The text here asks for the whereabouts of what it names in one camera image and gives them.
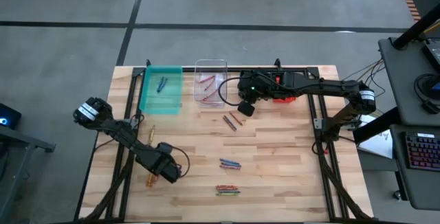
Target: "teal transparent tray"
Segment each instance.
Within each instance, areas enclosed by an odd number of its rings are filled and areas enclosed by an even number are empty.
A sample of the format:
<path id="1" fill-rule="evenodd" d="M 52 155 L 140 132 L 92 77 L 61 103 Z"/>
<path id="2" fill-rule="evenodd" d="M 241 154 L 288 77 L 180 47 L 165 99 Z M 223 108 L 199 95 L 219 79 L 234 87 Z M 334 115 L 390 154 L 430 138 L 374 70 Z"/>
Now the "teal transparent tray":
<path id="1" fill-rule="evenodd" d="M 158 93 L 162 77 L 168 78 Z M 180 112 L 184 72 L 180 66 L 148 66 L 140 99 L 140 109 L 146 114 L 177 115 Z"/>

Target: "black desk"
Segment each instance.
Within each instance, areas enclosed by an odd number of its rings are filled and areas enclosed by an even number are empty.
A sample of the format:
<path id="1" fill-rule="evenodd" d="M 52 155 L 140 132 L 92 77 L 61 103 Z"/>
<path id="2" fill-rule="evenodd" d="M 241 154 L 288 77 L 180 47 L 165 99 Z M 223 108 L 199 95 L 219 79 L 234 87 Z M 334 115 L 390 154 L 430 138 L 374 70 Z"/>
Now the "black desk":
<path id="1" fill-rule="evenodd" d="M 440 114 L 433 115 L 423 110 L 420 99 L 413 89 L 414 80 L 418 76 L 436 73 L 421 52 L 424 45 L 424 42 L 413 41 L 405 50 L 398 50 L 388 39 L 379 41 L 380 53 L 384 59 L 397 107 L 353 132 L 357 142 L 363 142 L 388 130 L 391 124 L 440 126 Z"/>
<path id="2" fill-rule="evenodd" d="M 406 131 L 439 134 L 440 128 L 397 124 L 390 126 L 397 167 L 403 181 L 403 188 L 400 186 L 402 198 L 406 195 L 411 205 L 418 210 L 440 210 L 440 172 L 416 170 L 408 167 L 408 155 L 405 144 Z"/>
<path id="3" fill-rule="evenodd" d="M 8 146 L 9 153 L 9 163 L 0 181 L 0 223 L 7 223 L 15 195 L 35 148 L 43 148 L 50 153 L 54 151 L 55 145 L 2 126 L 0 126 L 0 143 L 3 144 L 2 146 Z M 4 161 L 4 158 L 0 158 L 0 170 L 3 170 Z"/>

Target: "keyboard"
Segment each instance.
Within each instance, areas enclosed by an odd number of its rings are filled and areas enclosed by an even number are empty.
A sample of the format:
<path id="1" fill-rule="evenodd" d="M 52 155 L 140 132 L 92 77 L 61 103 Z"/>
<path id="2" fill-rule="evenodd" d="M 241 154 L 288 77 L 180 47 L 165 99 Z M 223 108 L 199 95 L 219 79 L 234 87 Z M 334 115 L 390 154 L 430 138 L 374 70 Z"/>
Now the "keyboard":
<path id="1" fill-rule="evenodd" d="M 440 135 L 406 132 L 409 167 L 440 171 Z"/>

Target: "wooden table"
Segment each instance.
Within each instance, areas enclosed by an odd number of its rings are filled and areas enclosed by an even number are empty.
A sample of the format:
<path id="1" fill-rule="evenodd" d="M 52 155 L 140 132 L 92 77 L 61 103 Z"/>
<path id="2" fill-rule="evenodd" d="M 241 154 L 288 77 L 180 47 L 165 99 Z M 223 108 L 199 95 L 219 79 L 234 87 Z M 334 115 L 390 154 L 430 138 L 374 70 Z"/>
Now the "wooden table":
<path id="1" fill-rule="evenodd" d="M 338 79 L 335 66 L 318 67 L 321 77 Z M 113 73 L 107 101 L 113 107 L 115 119 L 123 118 L 132 69 L 116 67 Z M 239 101 L 237 91 L 237 82 L 229 82 L 229 101 Z M 159 178 L 152 188 L 147 188 L 149 172 L 135 163 L 126 221 L 328 221 L 318 157 L 311 151 L 315 138 L 307 96 L 289 104 L 262 100 L 255 105 L 252 117 L 245 117 L 228 105 L 222 109 L 200 109 L 192 98 L 193 73 L 185 73 L 181 113 L 145 115 L 139 140 L 145 143 L 155 125 L 153 145 L 168 142 L 184 149 L 191 166 L 188 175 L 176 183 Z M 325 101 L 330 116 L 344 106 L 342 98 L 326 97 Z M 228 111 L 234 111 L 243 123 L 237 124 L 236 132 L 222 120 Z M 351 137 L 351 133 L 342 134 Z M 99 134 L 97 145 L 109 139 Z M 80 217 L 88 215 L 108 190 L 117 147 L 118 143 L 112 142 L 96 151 Z M 341 139 L 335 143 L 335 149 L 344 187 L 362 210 L 372 216 L 355 144 Z M 172 155 L 185 171 L 185 157 L 176 150 Z M 220 157 L 240 162 L 242 169 L 220 168 Z M 219 184 L 237 185 L 241 194 L 216 196 L 215 186 Z M 332 195 L 338 208 L 334 189 Z M 119 198 L 120 194 L 115 204 L 116 216 Z"/>

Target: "concrete floor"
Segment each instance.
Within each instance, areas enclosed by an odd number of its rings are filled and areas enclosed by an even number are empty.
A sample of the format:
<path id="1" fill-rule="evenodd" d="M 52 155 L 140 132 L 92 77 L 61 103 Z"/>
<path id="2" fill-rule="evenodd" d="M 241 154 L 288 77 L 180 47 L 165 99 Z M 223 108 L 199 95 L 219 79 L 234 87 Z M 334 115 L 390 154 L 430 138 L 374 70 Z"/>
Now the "concrete floor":
<path id="1" fill-rule="evenodd" d="M 0 0 L 0 21 L 121 22 L 135 0 Z M 142 0 L 138 23 L 203 23 L 343 27 L 409 27 L 404 0 Z M 19 130 L 57 143 L 36 153 L 21 187 L 16 219 L 70 221 L 85 178 L 95 132 L 72 122 L 89 96 L 105 98 L 125 29 L 0 27 L 0 102 L 22 112 Z M 192 65 L 224 58 L 229 65 L 338 66 L 341 78 L 380 58 L 377 40 L 398 34 L 134 30 L 125 65 Z M 379 109 L 395 106 L 385 71 Z M 365 172 L 375 216 L 387 221 L 436 223 L 440 213 L 396 203 L 391 172 Z"/>

